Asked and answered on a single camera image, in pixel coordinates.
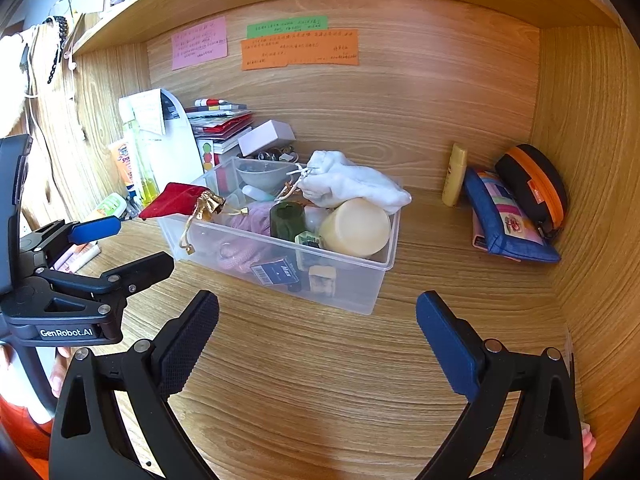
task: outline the person's hand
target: person's hand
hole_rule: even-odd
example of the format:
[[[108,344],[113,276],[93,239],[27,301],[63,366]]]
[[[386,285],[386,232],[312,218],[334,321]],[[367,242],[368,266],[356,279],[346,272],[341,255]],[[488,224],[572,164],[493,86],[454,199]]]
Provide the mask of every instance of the person's hand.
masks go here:
[[[11,362],[11,352],[13,349],[6,345],[0,345],[0,374],[8,369]],[[65,381],[66,369],[68,368],[68,359],[71,357],[71,348],[61,346],[58,348],[58,355],[49,376],[51,391],[56,396],[60,396],[62,391],[62,383]]]
[[[596,439],[591,434],[591,426],[581,422],[582,426],[582,452],[583,452],[583,465],[586,469],[591,462],[591,453],[596,447]]]

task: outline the white towel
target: white towel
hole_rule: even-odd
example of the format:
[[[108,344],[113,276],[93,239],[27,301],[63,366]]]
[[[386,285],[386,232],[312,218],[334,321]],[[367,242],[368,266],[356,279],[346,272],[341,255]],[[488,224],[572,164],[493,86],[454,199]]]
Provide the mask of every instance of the white towel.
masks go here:
[[[411,195],[388,176],[356,166],[342,152],[314,152],[298,187],[320,207],[338,207],[351,198],[366,198],[389,214],[411,202]]]

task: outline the metal screw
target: metal screw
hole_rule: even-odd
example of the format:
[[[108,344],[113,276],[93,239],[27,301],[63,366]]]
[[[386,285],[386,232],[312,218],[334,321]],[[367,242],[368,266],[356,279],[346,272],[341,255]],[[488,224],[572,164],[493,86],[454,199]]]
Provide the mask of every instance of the metal screw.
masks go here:
[[[559,361],[560,359],[562,359],[562,354],[557,348],[547,348],[546,356],[552,361]]]
[[[498,352],[500,352],[502,350],[502,343],[500,341],[498,341],[497,339],[487,339],[484,342],[484,347],[489,352],[497,354]]]
[[[139,354],[142,354],[143,352],[149,350],[150,346],[151,341],[149,341],[149,339],[141,339],[139,341],[136,341],[136,343],[133,345],[133,349]]]
[[[89,349],[81,348],[76,351],[75,358],[78,359],[78,361],[82,361],[83,359],[88,357],[88,355],[89,355]]]

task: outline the plastic storage box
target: plastic storage box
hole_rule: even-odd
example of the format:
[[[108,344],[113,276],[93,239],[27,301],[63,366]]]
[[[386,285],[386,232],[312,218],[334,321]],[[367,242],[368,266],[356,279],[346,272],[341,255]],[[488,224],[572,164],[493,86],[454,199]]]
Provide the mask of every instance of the plastic storage box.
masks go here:
[[[208,187],[218,195],[226,197],[232,205],[243,207],[252,202],[250,198],[240,191],[245,184],[242,176],[247,175],[246,170],[254,174],[256,171],[267,170],[270,172],[270,182],[277,183],[278,186],[282,187],[282,181],[289,178],[286,177],[286,172],[290,171],[291,167],[291,164],[284,162],[232,158],[208,171],[193,184]],[[273,178],[273,175],[277,173],[283,175],[281,181]],[[279,189],[276,189],[276,187],[269,190],[265,189],[265,191],[277,194]],[[242,280],[263,285],[258,278],[259,270],[254,272],[251,269],[230,267],[228,260],[220,257],[221,248],[225,244],[242,244],[244,250],[255,251],[255,253],[260,254],[258,263],[263,261],[273,262],[286,258],[294,266],[298,261],[296,258],[301,256],[297,253],[305,253],[305,261],[311,261],[315,266],[335,269],[335,292],[332,296],[325,293],[312,292],[309,287],[308,276],[305,276],[304,272],[300,272],[299,285],[268,285],[268,288],[284,294],[367,315],[373,312],[385,272],[393,267],[400,224],[400,213],[398,212],[391,217],[391,236],[387,245],[369,259],[363,259],[301,246],[223,225],[195,221],[189,230],[189,241],[196,250],[189,255],[179,246],[180,236],[187,218],[184,215],[175,214],[158,219],[164,238],[169,244],[175,260],[189,260],[209,267],[209,269],[218,270]]]

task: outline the marker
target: marker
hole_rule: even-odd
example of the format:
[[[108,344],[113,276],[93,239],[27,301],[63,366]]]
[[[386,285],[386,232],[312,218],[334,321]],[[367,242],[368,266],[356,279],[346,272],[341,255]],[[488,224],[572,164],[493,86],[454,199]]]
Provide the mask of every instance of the marker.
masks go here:
[[[196,99],[196,106],[220,106],[230,105],[229,101],[223,101],[222,99]]]

